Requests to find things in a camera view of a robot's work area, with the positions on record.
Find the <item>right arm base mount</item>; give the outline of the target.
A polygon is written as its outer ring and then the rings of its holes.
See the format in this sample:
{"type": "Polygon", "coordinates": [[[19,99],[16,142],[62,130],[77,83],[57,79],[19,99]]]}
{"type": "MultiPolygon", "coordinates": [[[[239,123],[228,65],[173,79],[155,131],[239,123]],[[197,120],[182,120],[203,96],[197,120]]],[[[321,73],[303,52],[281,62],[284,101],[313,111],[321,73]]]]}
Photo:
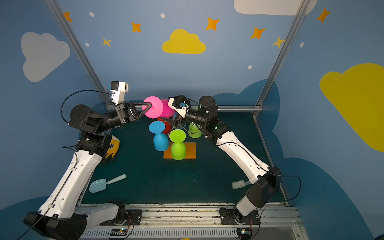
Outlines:
{"type": "Polygon", "coordinates": [[[258,225],[261,222],[260,215],[257,210],[252,211],[247,216],[243,216],[234,208],[220,208],[219,214],[222,225],[258,225]]]}

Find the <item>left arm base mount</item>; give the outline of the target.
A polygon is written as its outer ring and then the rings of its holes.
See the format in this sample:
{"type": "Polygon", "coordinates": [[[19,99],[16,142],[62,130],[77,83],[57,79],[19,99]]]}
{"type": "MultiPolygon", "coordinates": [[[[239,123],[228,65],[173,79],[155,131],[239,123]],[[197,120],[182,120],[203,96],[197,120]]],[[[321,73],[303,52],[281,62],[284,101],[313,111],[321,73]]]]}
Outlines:
{"type": "Polygon", "coordinates": [[[126,209],[126,204],[118,201],[111,201],[111,204],[118,206],[117,216],[109,221],[100,223],[100,226],[139,226],[142,219],[142,210],[126,209]]]}

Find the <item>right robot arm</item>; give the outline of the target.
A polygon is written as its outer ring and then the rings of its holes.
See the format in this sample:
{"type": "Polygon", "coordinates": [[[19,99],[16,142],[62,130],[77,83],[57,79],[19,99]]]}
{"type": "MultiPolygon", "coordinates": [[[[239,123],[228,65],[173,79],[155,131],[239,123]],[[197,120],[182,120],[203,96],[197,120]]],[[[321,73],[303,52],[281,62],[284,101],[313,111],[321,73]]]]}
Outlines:
{"type": "Polygon", "coordinates": [[[219,149],[223,150],[245,173],[252,186],[245,196],[234,206],[238,222],[254,210],[261,209],[278,192],[281,184],[281,171],[270,167],[248,150],[235,133],[218,117],[218,105],[211,96],[199,99],[197,109],[191,107],[190,99],[184,95],[170,97],[168,106],[177,115],[169,120],[172,126],[195,124],[202,134],[219,149]]]}

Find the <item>magenta wine glass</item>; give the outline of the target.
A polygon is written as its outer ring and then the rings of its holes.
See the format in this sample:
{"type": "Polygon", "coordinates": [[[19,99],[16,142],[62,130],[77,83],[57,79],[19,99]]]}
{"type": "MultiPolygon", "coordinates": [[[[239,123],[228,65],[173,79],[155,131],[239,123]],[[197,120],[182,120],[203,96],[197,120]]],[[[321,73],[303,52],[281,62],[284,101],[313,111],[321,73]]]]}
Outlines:
{"type": "Polygon", "coordinates": [[[151,96],[144,100],[144,103],[151,103],[151,108],[145,113],[150,119],[157,118],[170,118],[175,114],[175,110],[172,109],[168,103],[168,99],[159,99],[158,97],[151,96]]]}

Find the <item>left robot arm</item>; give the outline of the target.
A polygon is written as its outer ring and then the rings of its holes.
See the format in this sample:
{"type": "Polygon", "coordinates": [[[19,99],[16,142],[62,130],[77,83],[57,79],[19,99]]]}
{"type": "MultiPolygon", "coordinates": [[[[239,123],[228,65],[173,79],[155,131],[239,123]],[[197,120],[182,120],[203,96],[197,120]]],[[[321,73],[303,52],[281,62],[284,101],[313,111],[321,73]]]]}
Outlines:
{"type": "Polygon", "coordinates": [[[85,230],[107,221],[126,223],[128,214],[122,202],[112,201],[87,211],[76,211],[77,202],[96,166],[106,159],[113,135],[107,130],[139,120],[151,103],[121,103],[115,110],[98,113],[86,105],[75,106],[69,126],[81,131],[71,163],[51,196],[37,212],[29,212],[24,224],[44,237],[77,240],[85,230]]]}

